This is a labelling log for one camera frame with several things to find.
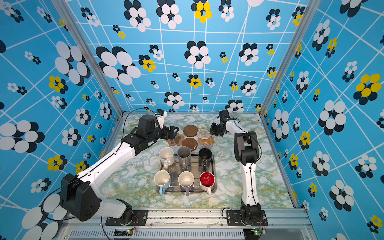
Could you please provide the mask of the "paw print wooden coaster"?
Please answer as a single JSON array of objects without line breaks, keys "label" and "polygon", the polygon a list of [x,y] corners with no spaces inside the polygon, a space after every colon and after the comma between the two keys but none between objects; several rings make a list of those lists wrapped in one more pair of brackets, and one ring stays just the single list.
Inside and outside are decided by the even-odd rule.
[{"label": "paw print wooden coaster", "polygon": [[181,146],[182,145],[182,142],[184,140],[184,136],[183,135],[180,135],[180,134],[177,134],[175,136],[174,139],[172,140],[167,140],[167,143],[170,147],[174,147],[174,146]]}]

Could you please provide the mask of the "woven rattan coaster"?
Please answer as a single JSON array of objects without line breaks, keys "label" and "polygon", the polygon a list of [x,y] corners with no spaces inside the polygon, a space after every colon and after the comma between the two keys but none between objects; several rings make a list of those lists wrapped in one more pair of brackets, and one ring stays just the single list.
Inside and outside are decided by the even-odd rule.
[{"label": "woven rattan coaster", "polygon": [[210,146],[214,143],[213,137],[209,137],[208,139],[199,138],[199,143],[204,146]]}]

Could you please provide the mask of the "clear glass patterned coaster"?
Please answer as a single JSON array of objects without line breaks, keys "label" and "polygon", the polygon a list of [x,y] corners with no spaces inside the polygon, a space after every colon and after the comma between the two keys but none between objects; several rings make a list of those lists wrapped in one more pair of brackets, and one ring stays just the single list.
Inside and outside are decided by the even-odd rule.
[{"label": "clear glass patterned coaster", "polygon": [[210,134],[210,131],[207,129],[200,129],[197,132],[197,136],[200,139],[206,140],[206,139],[209,139],[211,137],[211,134]]}]

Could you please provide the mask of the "round brown coaster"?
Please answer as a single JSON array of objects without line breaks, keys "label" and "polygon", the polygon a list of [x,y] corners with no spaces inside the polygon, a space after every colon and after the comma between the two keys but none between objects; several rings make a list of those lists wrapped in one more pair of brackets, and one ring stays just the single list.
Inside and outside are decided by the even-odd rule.
[{"label": "round brown coaster", "polygon": [[193,152],[198,148],[198,141],[194,138],[186,138],[183,140],[182,146],[188,147]]},{"label": "round brown coaster", "polygon": [[198,132],[198,128],[194,125],[187,125],[183,129],[184,135],[189,138],[195,137],[197,135],[197,132]]}]

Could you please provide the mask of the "round brown coaster front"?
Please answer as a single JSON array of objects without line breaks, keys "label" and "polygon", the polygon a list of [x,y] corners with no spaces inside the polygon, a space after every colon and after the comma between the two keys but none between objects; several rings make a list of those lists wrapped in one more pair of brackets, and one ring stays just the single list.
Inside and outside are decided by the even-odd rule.
[{"label": "round brown coaster front", "polygon": [[194,138],[186,138],[183,140],[182,146],[188,147],[193,152],[198,148],[198,141]]}]

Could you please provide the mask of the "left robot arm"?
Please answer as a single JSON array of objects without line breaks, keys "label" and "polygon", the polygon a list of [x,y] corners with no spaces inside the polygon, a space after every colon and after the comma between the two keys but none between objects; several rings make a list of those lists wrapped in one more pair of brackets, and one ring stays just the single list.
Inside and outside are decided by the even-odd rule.
[{"label": "left robot arm", "polygon": [[179,128],[166,127],[167,114],[159,111],[154,115],[143,115],[138,126],[121,139],[121,142],[103,158],[84,171],[62,179],[60,206],[79,221],[93,217],[110,217],[128,225],[133,219],[132,206],[121,200],[101,198],[99,188],[125,162],[148,149],[157,140],[172,140]]}]

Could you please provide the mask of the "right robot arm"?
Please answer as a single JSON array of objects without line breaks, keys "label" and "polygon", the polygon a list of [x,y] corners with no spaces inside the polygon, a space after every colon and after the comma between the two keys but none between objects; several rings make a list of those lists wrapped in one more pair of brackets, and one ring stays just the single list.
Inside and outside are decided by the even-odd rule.
[{"label": "right robot arm", "polygon": [[250,226],[255,223],[264,224],[266,217],[262,211],[257,194],[256,167],[262,156],[262,148],[254,131],[246,131],[232,118],[227,110],[219,112],[218,121],[212,123],[210,134],[223,136],[231,133],[234,136],[235,159],[241,165],[243,193],[240,214],[242,222]]}]

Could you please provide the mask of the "white speckled mug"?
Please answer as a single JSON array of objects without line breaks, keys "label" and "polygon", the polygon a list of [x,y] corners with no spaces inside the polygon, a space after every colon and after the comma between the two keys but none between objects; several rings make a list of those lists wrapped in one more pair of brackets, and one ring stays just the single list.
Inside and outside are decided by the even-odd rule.
[{"label": "white speckled mug", "polygon": [[162,148],[159,152],[159,158],[164,168],[167,170],[171,165],[175,163],[174,150],[170,147]]}]

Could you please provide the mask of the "grey metallic mug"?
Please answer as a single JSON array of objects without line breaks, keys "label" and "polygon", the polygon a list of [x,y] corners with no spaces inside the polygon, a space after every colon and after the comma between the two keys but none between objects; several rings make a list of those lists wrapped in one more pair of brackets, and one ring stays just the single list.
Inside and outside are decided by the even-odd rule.
[{"label": "grey metallic mug", "polygon": [[191,165],[191,150],[188,147],[180,147],[178,149],[178,160],[179,164],[183,169],[187,169]]}]

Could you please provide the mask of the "black mug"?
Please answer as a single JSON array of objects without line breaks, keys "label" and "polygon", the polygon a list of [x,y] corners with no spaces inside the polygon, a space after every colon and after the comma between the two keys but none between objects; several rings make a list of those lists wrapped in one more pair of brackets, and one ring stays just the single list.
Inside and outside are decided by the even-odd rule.
[{"label": "black mug", "polygon": [[200,172],[209,172],[212,168],[212,152],[210,149],[203,148],[199,151]]}]

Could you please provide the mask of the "metal serving tray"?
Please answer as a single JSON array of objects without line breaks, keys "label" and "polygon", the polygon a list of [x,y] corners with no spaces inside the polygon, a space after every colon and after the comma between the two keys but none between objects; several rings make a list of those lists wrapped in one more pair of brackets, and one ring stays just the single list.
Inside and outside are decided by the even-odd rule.
[{"label": "metal serving tray", "polygon": [[217,189],[217,183],[211,187],[204,187],[201,182],[201,175],[203,173],[211,173],[216,175],[215,158],[204,166],[199,165],[199,155],[193,154],[191,156],[191,164],[183,168],[179,163],[178,155],[175,155],[175,162],[167,169],[164,164],[160,162],[159,173],[155,174],[155,187],[157,193],[163,194],[213,194]]}]

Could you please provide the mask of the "red interior white mug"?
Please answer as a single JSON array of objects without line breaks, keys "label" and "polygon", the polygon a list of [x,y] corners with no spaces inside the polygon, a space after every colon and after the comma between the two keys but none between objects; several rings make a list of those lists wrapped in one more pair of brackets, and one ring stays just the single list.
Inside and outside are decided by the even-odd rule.
[{"label": "red interior white mug", "polygon": [[215,176],[211,172],[203,172],[200,175],[200,188],[208,195],[212,194],[213,186],[216,182]]}]

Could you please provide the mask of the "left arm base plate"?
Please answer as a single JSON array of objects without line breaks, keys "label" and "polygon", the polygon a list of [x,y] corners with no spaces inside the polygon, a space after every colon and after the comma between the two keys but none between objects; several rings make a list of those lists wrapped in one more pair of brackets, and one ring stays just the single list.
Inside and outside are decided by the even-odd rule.
[{"label": "left arm base plate", "polygon": [[122,217],[115,219],[107,217],[106,226],[145,226],[148,219],[148,210],[131,210],[126,212]]}]

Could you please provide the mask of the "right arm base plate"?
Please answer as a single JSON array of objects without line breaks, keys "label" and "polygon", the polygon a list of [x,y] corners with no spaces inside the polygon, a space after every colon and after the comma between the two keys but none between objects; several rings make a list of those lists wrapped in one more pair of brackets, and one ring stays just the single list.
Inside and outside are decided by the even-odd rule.
[{"label": "right arm base plate", "polygon": [[257,216],[243,216],[240,210],[225,210],[224,217],[229,227],[267,227],[269,225],[266,212],[261,210]]}]

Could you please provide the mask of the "aluminium front frame rail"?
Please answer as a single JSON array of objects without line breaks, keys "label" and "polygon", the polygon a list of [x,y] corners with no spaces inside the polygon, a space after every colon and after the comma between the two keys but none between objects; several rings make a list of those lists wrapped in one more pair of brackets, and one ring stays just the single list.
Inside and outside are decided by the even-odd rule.
[{"label": "aluminium front frame rail", "polygon": [[317,240],[303,209],[266,209],[263,220],[244,225],[229,209],[143,209],[129,226],[108,218],[70,220],[58,240]]}]

